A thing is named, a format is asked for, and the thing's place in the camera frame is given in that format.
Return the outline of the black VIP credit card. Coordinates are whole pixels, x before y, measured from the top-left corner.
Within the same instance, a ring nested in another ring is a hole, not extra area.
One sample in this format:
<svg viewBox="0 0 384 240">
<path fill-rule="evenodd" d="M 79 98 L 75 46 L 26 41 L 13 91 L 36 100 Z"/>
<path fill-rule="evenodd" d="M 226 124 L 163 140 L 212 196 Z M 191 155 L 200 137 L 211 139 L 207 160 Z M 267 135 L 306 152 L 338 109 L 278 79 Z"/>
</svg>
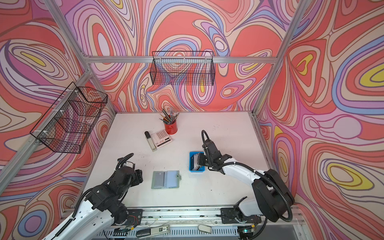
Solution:
<svg viewBox="0 0 384 240">
<path fill-rule="evenodd" d="M 164 183 L 165 183 L 165 173 L 164 172 L 154 173 L 154 188 L 155 189 L 163 188 Z"/>
</svg>

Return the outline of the green card holder wallet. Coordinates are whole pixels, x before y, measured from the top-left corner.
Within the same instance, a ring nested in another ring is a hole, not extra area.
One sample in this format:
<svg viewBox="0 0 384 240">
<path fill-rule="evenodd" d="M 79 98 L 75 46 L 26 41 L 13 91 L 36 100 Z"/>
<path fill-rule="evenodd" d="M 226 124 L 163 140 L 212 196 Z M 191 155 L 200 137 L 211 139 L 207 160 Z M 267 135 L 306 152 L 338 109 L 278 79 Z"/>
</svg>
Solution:
<svg viewBox="0 0 384 240">
<path fill-rule="evenodd" d="M 163 188 L 159 189 L 176 189 L 180 186 L 181 175 L 179 171 L 154 171 L 152 178 L 152 186 L 151 189 L 154 188 L 154 173 L 156 172 L 164 172 L 165 173 L 165 183 Z"/>
</svg>

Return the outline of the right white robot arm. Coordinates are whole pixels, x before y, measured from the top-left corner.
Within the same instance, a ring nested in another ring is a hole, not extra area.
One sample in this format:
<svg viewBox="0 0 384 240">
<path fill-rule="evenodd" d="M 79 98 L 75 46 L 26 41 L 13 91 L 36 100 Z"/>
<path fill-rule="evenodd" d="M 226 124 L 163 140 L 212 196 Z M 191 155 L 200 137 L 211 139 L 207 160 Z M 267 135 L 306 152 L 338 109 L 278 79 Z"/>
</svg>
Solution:
<svg viewBox="0 0 384 240">
<path fill-rule="evenodd" d="M 254 198 L 240 199 L 234 206 L 234 220 L 244 222 L 250 216 L 264 216 L 271 222 L 283 220 L 291 222 L 291 206 L 294 197 L 277 171 L 261 171 L 236 161 L 230 155 L 222 155 L 212 140 L 203 141 L 204 154 L 199 157 L 199 164 L 210 171 L 230 176 L 251 187 Z"/>
</svg>

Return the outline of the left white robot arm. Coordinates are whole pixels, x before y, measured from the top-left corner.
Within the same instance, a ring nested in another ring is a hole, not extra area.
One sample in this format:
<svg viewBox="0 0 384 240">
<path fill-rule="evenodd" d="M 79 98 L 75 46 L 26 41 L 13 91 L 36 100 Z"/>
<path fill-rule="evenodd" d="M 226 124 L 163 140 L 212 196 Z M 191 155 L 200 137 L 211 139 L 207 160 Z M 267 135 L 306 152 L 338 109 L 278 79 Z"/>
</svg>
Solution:
<svg viewBox="0 0 384 240">
<path fill-rule="evenodd" d="M 123 166 L 101 183 L 83 193 L 73 213 L 44 240 L 91 240 L 112 225 L 127 222 L 128 209 L 122 199 L 131 187 L 143 182 L 143 171 Z"/>
</svg>

